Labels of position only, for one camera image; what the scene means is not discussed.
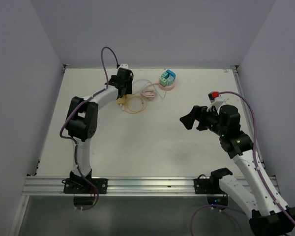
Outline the yellow cube socket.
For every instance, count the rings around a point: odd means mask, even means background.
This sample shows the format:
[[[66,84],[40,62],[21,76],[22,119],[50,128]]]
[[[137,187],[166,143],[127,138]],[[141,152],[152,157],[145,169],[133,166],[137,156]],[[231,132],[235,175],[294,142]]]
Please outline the yellow cube socket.
[[[124,95],[124,96],[117,99],[117,103],[120,106],[125,105],[126,101],[127,101],[127,95]]]

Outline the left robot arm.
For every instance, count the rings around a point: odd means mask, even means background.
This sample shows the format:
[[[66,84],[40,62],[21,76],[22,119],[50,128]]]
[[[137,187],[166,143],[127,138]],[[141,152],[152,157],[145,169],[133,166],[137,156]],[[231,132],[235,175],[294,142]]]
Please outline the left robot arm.
[[[117,74],[105,83],[105,87],[86,97],[71,99],[67,117],[60,129],[60,137],[70,139],[73,145],[73,167],[70,178],[78,177],[75,187],[81,193],[92,188],[90,165],[90,141],[97,130],[98,112],[108,103],[132,94],[133,72],[119,67]]]

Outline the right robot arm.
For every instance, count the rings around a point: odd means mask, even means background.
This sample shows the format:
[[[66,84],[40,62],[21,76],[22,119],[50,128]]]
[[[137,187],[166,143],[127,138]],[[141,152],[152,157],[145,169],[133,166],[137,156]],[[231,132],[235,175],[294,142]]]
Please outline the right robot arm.
[[[243,173],[250,190],[227,168],[211,172],[209,187],[215,193],[223,191],[231,196],[248,217],[254,235],[280,236],[294,229],[295,207],[288,205],[267,176],[252,140],[240,129],[237,107],[223,105],[218,110],[214,106],[194,106],[179,120],[188,130],[198,121],[197,130],[210,130],[219,136],[222,149]]]

